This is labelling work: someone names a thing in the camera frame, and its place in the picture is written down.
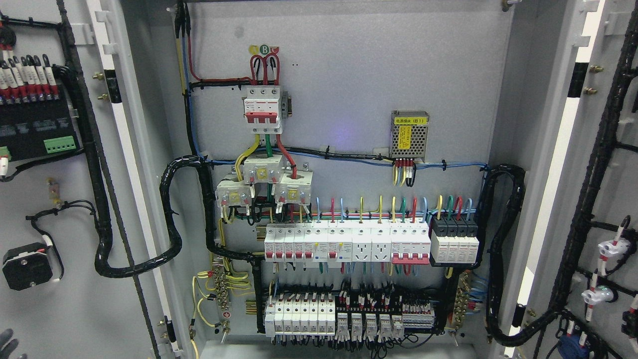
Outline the dark grey robot left hand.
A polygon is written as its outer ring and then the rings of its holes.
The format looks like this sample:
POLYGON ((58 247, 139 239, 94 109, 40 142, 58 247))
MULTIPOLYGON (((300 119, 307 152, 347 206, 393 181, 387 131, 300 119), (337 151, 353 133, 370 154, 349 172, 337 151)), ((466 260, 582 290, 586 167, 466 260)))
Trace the dark grey robot left hand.
POLYGON ((0 333, 0 358, 8 359, 19 345, 12 329, 5 329, 0 333))

